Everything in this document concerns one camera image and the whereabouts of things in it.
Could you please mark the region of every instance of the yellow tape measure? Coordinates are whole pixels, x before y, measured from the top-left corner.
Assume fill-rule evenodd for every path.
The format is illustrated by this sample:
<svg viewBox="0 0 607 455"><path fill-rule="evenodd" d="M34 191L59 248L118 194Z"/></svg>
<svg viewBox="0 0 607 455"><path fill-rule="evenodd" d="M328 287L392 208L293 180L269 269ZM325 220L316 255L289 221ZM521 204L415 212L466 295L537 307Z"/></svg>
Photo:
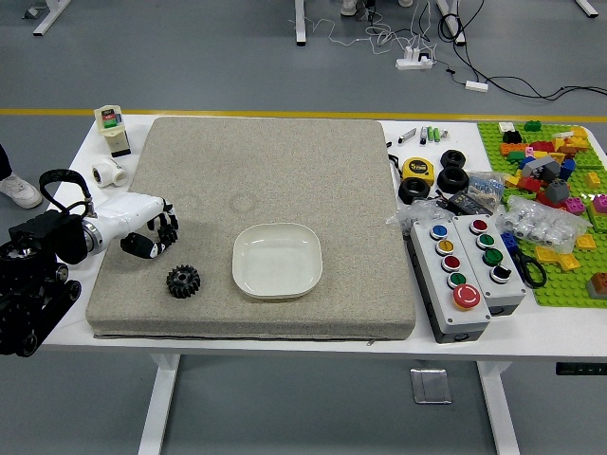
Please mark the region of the yellow tape measure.
<svg viewBox="0 0 607 455"><path fill-rule="evenodd" d="M417 177L424 180L429 186L434 183L434 166L424 158L409 158L402 165L402 179Z"/></svg>

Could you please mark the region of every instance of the table leg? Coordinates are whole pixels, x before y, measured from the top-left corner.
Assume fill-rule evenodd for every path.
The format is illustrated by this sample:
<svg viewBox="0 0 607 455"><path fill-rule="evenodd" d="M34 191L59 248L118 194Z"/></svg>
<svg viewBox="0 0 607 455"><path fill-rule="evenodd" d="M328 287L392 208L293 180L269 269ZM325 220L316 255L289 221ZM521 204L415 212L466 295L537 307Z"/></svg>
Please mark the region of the table leg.
<svg viewBox="0 0 607 455"><path fill-rule="evenodd" d="M449 16L445 19L449 30L451 31L451 35L455 35L459 28L458 25L458 17L457 11L459 6L459 0L451 0L451 4L449 4L449 0L436 0L436 5L440 9L441 14L445 17L447 14L455 14L455 16ZM466 37L464 36L464 32L462 31L457 38L455 38L455 43L458 46L463 46L466 44Z"/></svg>
<svg viewBox="0 0 607 455"><path fill-rule="evenodd" d="M598 16L597 10L592 8L592 5L590 5L590 2L588 2L588 0L576 0L576 3L578 3L579 7L584 10L588 17Z"/></svg>
<svg viewBox="0 0 607 455"><path fill-rule="evenodd" d="M141 435L139 455L159 455L162 449L164 430L167 426L173 389L177 378L177 368L179 367L179 354L152 354L151 356L158 365L158 371L156 372L156 382L152 390L148 415L145 418L145 426Z"/></svg>
<svg viewBox="0 0 607 455"><path fill-rule="evenodd" d="M487 403L493 440L499 455L518 455L520 453L501 377L511 363L476 362Z"/></svg>
<svg viewBox="0 0 607 455"><path fill-rule="evenodd" d="M71 0L46 0L49 12L40 25L34 30L34 36L42 36L48 28L53 25L53 22L64 12L64 9L69 5Z"/></svg>
<svg viewBox="0 0 607 455"><path fill-rule="evenodd" d="M305 46L304 0L295 0L295 38L297 46Z"/></svg>

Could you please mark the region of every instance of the white sneaker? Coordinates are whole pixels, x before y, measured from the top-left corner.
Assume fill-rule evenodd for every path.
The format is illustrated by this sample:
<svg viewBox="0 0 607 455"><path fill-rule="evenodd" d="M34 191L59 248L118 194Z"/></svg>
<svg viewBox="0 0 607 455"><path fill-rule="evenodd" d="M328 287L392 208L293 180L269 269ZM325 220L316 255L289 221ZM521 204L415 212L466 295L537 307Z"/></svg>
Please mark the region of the white sneaker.
<svg viewBox="0 0 607 455"><path fill-rule="evenodd" d="M342 16L354 16L357 13L357 0L343 0L340 13Z"/></svg>
<svg viewBox="0 0 607 455"><path fill-rule="evenodd" d="M4 180L0 180L0 192L24 209L33 209L42 203L40 192L14 173Z"/></svg>

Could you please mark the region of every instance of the yellow floor line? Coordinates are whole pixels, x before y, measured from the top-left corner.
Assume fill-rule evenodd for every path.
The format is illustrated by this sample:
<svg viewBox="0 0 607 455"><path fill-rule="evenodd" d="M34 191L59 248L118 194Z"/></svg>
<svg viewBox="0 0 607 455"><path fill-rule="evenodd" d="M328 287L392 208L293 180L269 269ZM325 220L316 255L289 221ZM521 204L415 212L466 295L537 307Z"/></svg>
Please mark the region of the yellow floor line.
<svg viewBox="0 0 607 455"><path fill-rule="evenodd" d="M157 116L263 117L263 118L372 118L380 120L527 121L553 123L607 123L604 116L513 116L510 114L429 114L398 112L319 111L183 111L124 109L123 114ZM0 109L0 116L93 117L93 109Z"/></svg>

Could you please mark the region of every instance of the blue button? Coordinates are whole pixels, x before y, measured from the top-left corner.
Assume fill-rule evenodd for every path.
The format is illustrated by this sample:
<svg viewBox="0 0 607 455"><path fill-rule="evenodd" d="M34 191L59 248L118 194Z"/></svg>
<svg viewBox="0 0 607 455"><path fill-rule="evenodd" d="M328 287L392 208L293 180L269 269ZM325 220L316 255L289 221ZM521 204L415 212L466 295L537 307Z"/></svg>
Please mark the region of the blue button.
<svg viewBox="0 0 607 455"><path fill-rule="evenodd" d="M434 240L442 240L447 237L447 228L442 225L432 226L430 230L430 236Z"/></svg>

